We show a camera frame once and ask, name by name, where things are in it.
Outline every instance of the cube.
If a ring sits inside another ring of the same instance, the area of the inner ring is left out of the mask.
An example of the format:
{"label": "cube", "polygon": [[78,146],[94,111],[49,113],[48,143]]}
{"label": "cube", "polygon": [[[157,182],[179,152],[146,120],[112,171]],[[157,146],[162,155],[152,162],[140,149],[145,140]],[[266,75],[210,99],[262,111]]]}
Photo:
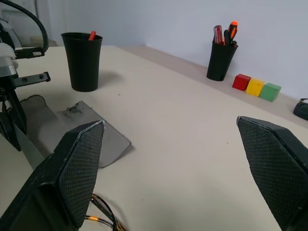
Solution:
{"label": "cube", "polygon": [[246,93],[258,97],[264,84],[264,81],[252,78],[249,81]]}
{"label": "cube", "polygon": [[250,80],[251,77],[239,74],[235,77],[232,87],[238,90],[245,91]]}
{"label": "cube", "polygon": [[267,83],[264,85],[259,97],[267,101],[273,102],[277,98],[280,90],[281,86]]}

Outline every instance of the pen holder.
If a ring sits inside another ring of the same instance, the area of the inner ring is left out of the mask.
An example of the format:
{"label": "pen holder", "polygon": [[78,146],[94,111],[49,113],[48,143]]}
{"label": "pen holder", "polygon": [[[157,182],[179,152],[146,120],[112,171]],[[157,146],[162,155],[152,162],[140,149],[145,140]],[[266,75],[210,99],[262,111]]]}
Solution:
{"label": "pen holder", "polygon": [[61,36],[72,88],[82,92],[96,90],[103,38],[96,35],[94,40],[89,40],[87,33],[64,33]]}
{"label": "pen holder", "polygon": [[213,42],[206,77],[215,81],[223,81],[237,47],[237,45],[224,46]]}

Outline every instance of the wire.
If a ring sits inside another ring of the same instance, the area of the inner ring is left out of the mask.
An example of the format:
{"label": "wire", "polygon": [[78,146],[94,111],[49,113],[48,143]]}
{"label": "wire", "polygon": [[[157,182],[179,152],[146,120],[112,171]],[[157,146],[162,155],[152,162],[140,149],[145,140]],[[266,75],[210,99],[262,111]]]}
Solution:
{"label": "wire", "polygon": [[96,195],[96,194],[94,194],[94,193],[92,194],[92,197],[94,197],[95,199],[100,200],[100,201],[107,207],[107,209],[109,210],[110,215],[111,215],[111,217],[112,217],[112,222],[113,222],[113,224],[114,224],[114,227],[113,227],[112,231],[117,231],[116,218],[115,218],[115,216],[114,216],[114,214],[113,214],[111,208],[109,207],[109,205],[106,203],[106,201],[104,201],[101,197],[99,197],[98,195]]}
{"label": "wire", "polygon": [[111,229],[114,228],[113,224],[111,224],[109,221],[103,220],[103,219],[101,219],[101,218],[97,218],[97,217],[94,217],[94,216],[88,216],[88,215],[86,215],[86,216],[85,216],[85,220],[96,221],[96,222],[99,222],[99,223],[101,223],[101,224],[104,224],[104,225],[109,226]]}
{"label": "wire", "polygon": [[92,198],[91,198],[91,202],[92,202],[102,213],[104,213],[105,216],[108,217],[108,219],[112,220],[112,217],[111,217],[110,212],[102,205],[102,203],[101,203],[98,199],[92,197]]}
{"label": "wire", "polygon": [[2,32],[4,30],[4,27],[2,25],[2,23],[0,23],[0,31]]}
{"label": "wire", "polygon": [[11,7],[15,8],[15,9],[18,9],[21,12],[25,13],[26,15],[28,15],[38,25],[38,27],[39,27],[39,29],[40,29],[40,31],[42,33],[42,36],[43,36],[42,51],[45,53],[47,51],[47,49],[48,49],[48,35],[47,35],[45,27],[40,22],[40,20],[37,17],[35,17],[35,15],[33,13],[31,13],[30,11],[28,11],[27,9],[25,9],[24,7],[22,7],[20,5],[15,4],[14,2],[11,2],[11,1],[8,1],[8,0],[0,0],[0,2],[6,4],[8,6],[11,6]]}
{"label": "wire", "polygon": [[0,20],[1,20],[1,21],[4,21],[4,22],[6,22],[6,23],[9,23],[8,21],[4,20],[4,19],[1,18],[1,17],[0,17]]}

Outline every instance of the gray cloth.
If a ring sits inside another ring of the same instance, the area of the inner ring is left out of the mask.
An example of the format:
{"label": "gray cloth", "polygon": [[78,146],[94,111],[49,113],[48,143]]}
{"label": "gray cloth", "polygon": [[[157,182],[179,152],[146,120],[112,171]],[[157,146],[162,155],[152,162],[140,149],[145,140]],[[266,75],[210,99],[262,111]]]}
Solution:
{"label": "gray cloth", "polygon": [[54,150],[67,131],[97,120],[102,120],[105,124],[99,167],[112,164],[131,146],[131,142],[124,135],[83,101],[65,111],[56,113],[47,106],[40,95],[33,95],[22,100],[21,105],[27,117],[28,139],[43,158]]}

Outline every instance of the green block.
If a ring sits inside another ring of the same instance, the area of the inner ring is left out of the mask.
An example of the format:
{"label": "green block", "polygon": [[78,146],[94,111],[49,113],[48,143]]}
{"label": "green block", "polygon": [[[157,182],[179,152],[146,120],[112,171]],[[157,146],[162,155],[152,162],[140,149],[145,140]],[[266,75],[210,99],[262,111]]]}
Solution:
{"label": "green block", "polygon": [[273,102],[277,98],[280,90],[281,90],[280,86],[267,83],[263,86],[259,97],[267,101]]}

